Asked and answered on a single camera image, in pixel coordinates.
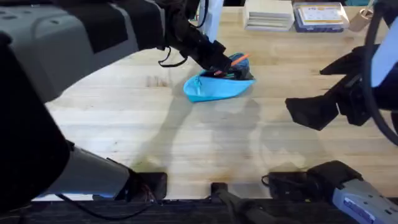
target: orange object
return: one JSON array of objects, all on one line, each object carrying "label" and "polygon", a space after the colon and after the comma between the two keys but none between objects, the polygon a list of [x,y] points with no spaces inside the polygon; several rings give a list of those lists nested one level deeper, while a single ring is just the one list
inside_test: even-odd
[{"label": "orange object", "polygon": [[[248,57],[249,57],[249,55],[243,55],[242,57],[240,57],[240,58],[236,59],[235,61],[233,61],[233,62],[231,63],[231,66],[236,65],[237,63],[243,61],[244,59],[246,59],[246,58],[248,58]],[[214,75],[219,75],[219,74],[221,74],[221,73],[223,73],[223,72],[222,72],[222,71],[217,71],[217,72],[214,73]]]}]

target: gray plastic casing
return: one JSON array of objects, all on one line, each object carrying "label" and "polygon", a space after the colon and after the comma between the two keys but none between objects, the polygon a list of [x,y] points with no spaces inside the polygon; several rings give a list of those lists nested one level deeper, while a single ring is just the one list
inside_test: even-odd
[{"label": "gray plastic casing", "polygon": [[359,223],[398,223],[398,206],[383,197],[370,183],[354,179],[335,189],[333,204]]},{"label": "gray plastic casing", "polygon": [[[81,21],[63,9],[0,7],[0,32],[12,39],[11,50],[44,103],[83,77],[139,50],[128,13],[111,6],[124,16],[128,40],[96,54]],[[156,6],[164,32],[164,10]]]}]

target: small object on table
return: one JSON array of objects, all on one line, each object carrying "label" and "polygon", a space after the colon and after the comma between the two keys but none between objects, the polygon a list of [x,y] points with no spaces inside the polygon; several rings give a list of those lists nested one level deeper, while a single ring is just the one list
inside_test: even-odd
[{"label": "small object on table", "polygon": [[339,2],[297,2],[293,9],[297,32],[342,32],[349,27]]},{"label": "small object on table", "polygon": [[[237,61],[245,55],[236,53],[230,59]],[[249,70],[249,60],[232,65],[228,72],[209,70],[191,77],[184,84],[183,91],[192,102],[222,100],[235,97],[249,88],[255,81]]]},{"label": "small object on table", "polygon": [[359,32],[363,30],[371,21],[373,11],[371,10],[374,0],[370,0],[366,8],[361,9],[349,22],[349,30]]},{"label": "small object on table", "polygon": [[294,23],[290,1],[246,0],[243,27],[247,30],[289,31]]}]

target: wooden tabletop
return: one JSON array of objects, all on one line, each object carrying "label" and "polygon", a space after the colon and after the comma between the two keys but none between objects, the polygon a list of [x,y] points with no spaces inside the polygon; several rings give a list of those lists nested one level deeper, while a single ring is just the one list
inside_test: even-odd
[{"label": "wooden tabletop", "polygon": [[[346,8],[349,17],[358,10]],[[226,7],[218,31],[227,55],[251,55],[257,83],[241,96],[191,103],[182,86],[200,67],[189,60],[161,68],[157,61],[166,52],[147,50],[82,79],[47,103],[48,109],[77,145],[135,171],[167,172],[167,198],[204,198],[212,182],[227,182],[242,197],[266,197],[260,178],[270,170],[306,169],[334,159],[386,196],[398,196],[398,148],[372,120],[356,127],[339,116],[315,131],[293,123],[284,103],[333,86],[342,76],[318,71],[363,45],[365,32],[248,31],[241,11]],[[383,24],[379,41],[386,30]],[[181,59],[176,52],[171,56],[171,62]]]}]

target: white container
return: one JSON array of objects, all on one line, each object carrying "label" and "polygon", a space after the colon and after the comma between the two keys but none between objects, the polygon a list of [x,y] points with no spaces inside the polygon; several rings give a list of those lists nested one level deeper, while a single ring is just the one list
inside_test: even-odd
[{"label": "white container", "polygon": [[[200,28],[201,32],[209,37],[210,42],[217,38],[218,26],[220,24],[221,12],[223,10],[224,0],[209,0],[209,8],[204,25]],[[205,16],[205,0],[200,1],[199,20],[201,24]]]},{"label": "white container", "polygon": [[294,23],[290,1],[246,0],[243,27],[248,30],[288,31]]}]

